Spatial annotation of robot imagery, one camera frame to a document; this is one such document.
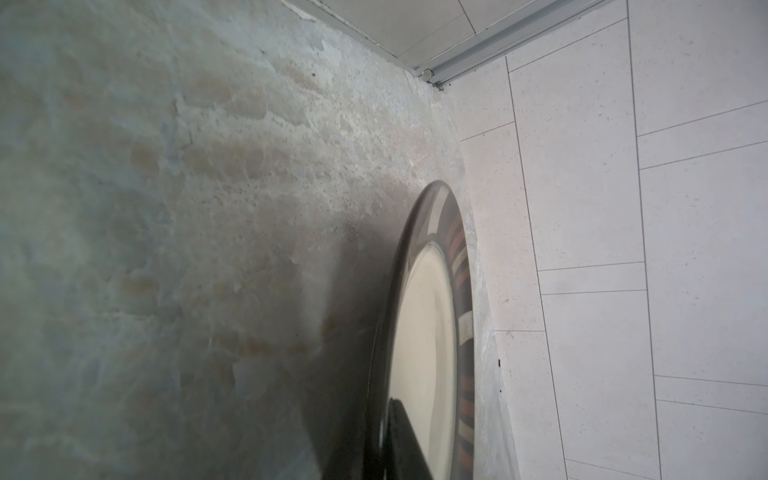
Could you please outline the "dark rimmed cream plate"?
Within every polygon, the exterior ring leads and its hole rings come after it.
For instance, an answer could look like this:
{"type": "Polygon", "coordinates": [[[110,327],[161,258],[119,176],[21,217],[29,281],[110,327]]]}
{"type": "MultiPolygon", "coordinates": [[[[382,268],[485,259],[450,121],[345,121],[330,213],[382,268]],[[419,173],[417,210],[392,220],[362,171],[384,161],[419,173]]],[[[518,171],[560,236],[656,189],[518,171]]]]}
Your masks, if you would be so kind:
{"type": "Polygon", "coordinates": [[[417,198],[394,256],[369,370],[362,476],[385,479],[390,399],[405,407],[433,479],[474,475],[472,282],[456,196],[434,181],[417,198]]]}

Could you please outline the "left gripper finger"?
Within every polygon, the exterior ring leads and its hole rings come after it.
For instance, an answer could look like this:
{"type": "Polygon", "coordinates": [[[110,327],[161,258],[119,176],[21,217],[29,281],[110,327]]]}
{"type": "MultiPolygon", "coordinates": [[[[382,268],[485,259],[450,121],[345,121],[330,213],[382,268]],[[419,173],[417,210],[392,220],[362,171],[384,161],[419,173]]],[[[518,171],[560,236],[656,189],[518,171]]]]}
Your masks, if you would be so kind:
{"type": "Polygon", "coordinates": [[[385,479],[433,479],[404,404],[399,399],[388,401],[383,463],[385,479]]]}

